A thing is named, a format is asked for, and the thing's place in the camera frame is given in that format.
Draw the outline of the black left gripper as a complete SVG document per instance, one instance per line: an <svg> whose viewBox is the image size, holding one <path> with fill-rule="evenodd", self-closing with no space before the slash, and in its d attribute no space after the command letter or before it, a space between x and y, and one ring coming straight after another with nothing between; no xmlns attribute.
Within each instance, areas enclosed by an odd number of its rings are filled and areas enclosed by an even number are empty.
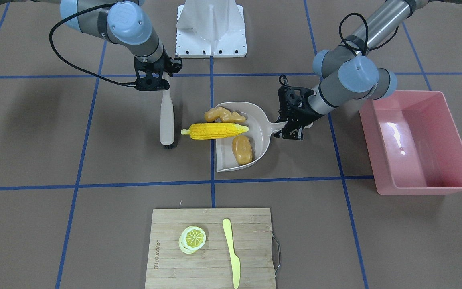
<svg viewBox="0 0 462 289"><path fill-rule="evenodd" d="M288 140L303 140L303 130L316 120L316 113L311 109L308 98L315 95L309 88L290 86L286 75L279 77L281 87L278 89L279 116L277 123L286 122L274 137Z"/></svg>

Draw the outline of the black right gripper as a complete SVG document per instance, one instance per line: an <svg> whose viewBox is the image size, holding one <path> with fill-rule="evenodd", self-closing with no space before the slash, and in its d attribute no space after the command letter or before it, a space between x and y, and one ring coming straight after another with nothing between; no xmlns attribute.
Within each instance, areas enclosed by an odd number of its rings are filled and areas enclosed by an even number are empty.
<svg viewBox="0 0 462 289"><path fill-rule="evenodd" d="M139 91L168 90L170 88L169 81L164 78L164 75L172 77L179 73L182 67L183 59L181 57L172 58L165 53L153 63L145 63L135 59L136 81L134 88Z"/></svg>

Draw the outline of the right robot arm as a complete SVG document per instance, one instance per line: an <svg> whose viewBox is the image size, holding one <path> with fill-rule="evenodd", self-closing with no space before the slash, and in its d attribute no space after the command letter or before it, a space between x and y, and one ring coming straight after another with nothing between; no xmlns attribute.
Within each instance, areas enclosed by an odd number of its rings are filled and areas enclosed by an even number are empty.
<svg viewBox="0 0 462 289"><path fill-rule="evenodd" d="M126 47L134 56L136 81L123 83L140 91L168 90L167 77L182 68L180 57L170 57L156 33L152 22L142 9L142 0L61 0L62 24L81 33L93 35L113 44Z"/></svg>

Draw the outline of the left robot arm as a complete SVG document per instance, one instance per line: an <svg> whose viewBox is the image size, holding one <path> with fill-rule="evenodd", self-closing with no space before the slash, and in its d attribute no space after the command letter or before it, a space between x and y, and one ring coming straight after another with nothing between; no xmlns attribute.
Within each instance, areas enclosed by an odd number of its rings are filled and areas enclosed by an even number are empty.
<svg viewBox="0 0 462 289"><path fill-rule="evenodd" d="M290 86L281 75L277 122L283 127L274 137L302 140L304 128L346 102L392 95L396 75L377 67L367 55L392 40L399 25L427 4L427 0L387 0L368 18L360 15L363 24L351 35L340 34L339 46L315 55L313 71L321 81L313 88Z"/></svg>

